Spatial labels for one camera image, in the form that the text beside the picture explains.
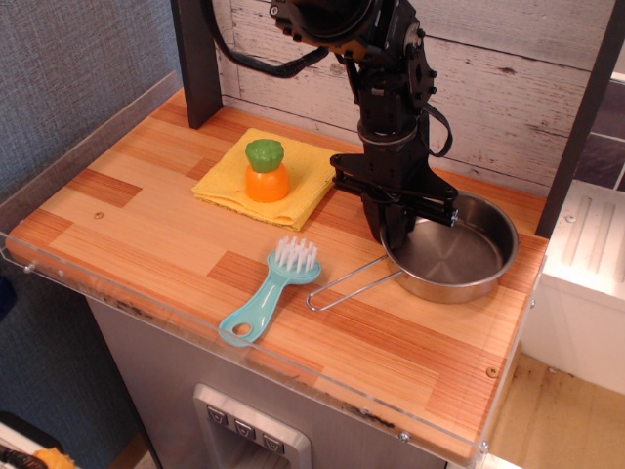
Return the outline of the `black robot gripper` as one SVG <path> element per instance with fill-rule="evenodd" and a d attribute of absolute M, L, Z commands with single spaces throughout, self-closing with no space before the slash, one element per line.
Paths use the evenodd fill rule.
<path fill-rule="evenodd" d="M 458 219 L 458 191 L 429 165 L 423 136 L 364 134 L 362 153 L 330 158 L 337 189 L 358 195 L 376 241 L 384 222 L 387 246 L 399 249 L 418 218 L 453 226 Z"/>

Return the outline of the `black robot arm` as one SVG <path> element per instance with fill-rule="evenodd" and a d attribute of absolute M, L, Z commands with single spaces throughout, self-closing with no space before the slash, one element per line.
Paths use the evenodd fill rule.
<path fill-rule="evenodd" d="M 359 108 L 362 153 L 331 157 L 335 185 L 360 196 L 372 235 L 404 245 L 417 220 L 451 227 L 458 191 L 436 175 L 430 121 L 447 119 L 429 103 L 437 73 L 426 58 L 425 32 L 408 1 L 273 1 L 270 14 L 296 42 L 325 48 L 346 68 Z"/>

